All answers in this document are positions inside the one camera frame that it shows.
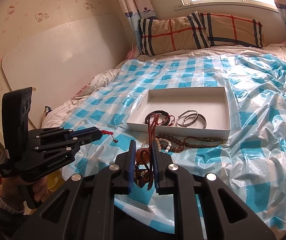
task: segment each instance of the brown beaded bracelet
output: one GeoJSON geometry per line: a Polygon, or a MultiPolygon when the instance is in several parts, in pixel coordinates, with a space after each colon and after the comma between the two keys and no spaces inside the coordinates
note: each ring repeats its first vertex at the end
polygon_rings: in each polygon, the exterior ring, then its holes
{"type": "Polygon", "coordinates": [[[205,138],[205,137],[193,137],[193,136],[188,136],[184,138],[183,141],[184,145],[186,147],[191,147],[191,148],[212,148],[212,147],[217,147],[219,145],[221,145],[223,143],[223,140],[221,138],[205,138]],[[214,142],[216,140],[220,141],[219,144],[215,144],[215,145],[207,145],[207,144],[190,144],[186,141],[186,139],[196,139],[199,141],[207,141],[207,142],[214,142]]]}
{"type": "MultiPolygon", "coordinates": [[[[178,153],[178,152],[182,152],[184,150],[184,142],[181,142],[181,140],[173,137],[173,136],[170,136],[170,135],[167,135],[167,134],[158,134],[156,136],[156,138],[160,139],[166,139],[166,140],[169,140],[171,142],[174,142],[176,144],[179,145],[179,147],[174,147],[174,146],[171,146],[170,149],[169,149],[169,152],[175,152],[175,153],[178,153]]],[[[162,149],[166,149],[167,145],[166,144],[162,144],[160,143],[162,149]]]]}

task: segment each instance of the window frame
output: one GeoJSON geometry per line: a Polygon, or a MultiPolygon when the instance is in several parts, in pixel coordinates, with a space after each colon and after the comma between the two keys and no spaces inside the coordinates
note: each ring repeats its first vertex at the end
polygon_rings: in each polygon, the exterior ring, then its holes
{"type": "Polygon", "coordinates": [[[199,5],[214,5],[214,4],[224,4],[224,5],[245,5],[245,6],[253,6],[253,7],[258,7],[258,8],[263,8],[263,9],[268,9],[272,10],[275,12],[278,12],[277,8],[275,5],[271,5],[268,3],[263,3],[255,0],[197,0],[197,1],[192,1],[192,0],[181,0],[182,1],[182,6],[176,8],[175,10],[183,9],[184,8],[190,8],[190,7],[195,7],[199,5]]]}

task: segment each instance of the bed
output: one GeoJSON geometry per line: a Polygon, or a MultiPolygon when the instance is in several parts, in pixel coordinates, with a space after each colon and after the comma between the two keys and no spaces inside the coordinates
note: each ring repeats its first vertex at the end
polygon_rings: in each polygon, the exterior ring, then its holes
{"type": "MultiPolygon", "coordinates": [[[[144,94],[189,86],[226,88],[231,133],[216,148],[172,153],[173,162],[193,174],[217,174],[269,227],[286,231],[286,42],[262,49],[217,46],[140,55],[97,75],[49,112],[42,126],[96,126],[113,131],[118,144],[104,135],[81,147],[62,176],[97,173],[127,151],[131,139],[141,147],[147,133],[130,131],[126,120],[144,94]]],[[[115,205],[152,228],[174,233],[170,195],[159,196],[154,188],[134,184],[130,195],[116,196],[115,205]]]]}

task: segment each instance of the silver bolt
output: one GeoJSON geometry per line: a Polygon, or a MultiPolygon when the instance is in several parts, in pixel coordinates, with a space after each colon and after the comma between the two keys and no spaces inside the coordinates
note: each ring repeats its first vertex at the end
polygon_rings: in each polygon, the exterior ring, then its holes
{"type": "Polygon", "coordinates": [[[80,174],[74,174],[72,175],[71,178],[73,181],[79,181],[82,178],[82,176],[80,174]]]}
{"type": "Polygon", "coordinates": [[[111,164],[109,168],[111,171],[117,171],[119,169],[119,166],[117,164],[111,164]]]}
{"type": "Polygon", "coordinates": [[[177,171],[179,169],[179,166],[177,166],[176,164],[172,163],[168,166],[169,170],[171,171],[177,171]]]}
{"type": "Polygon", "coordinates": [[[216,175],[214,173],[209,173],[206,175],[206,178],[210,181],[215,181],[216,180],[216,175]]]}

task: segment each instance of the beige pillow with red stripe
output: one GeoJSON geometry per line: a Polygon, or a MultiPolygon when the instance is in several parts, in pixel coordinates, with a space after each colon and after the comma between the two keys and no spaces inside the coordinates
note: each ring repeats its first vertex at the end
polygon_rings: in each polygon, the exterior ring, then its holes
{"type": "Polygon", "coordinates": [[[159,55],[180,49],[209,48],[207,34],[196,13],[169,20],[140,19],[142,54],[159,55]]]}
{"type": "Polygon", "coordinates": [[[266,46],[263,26],[255,19],[229,14],[198,13],[211,46],[242,45],[262,48],[266,46]]]}

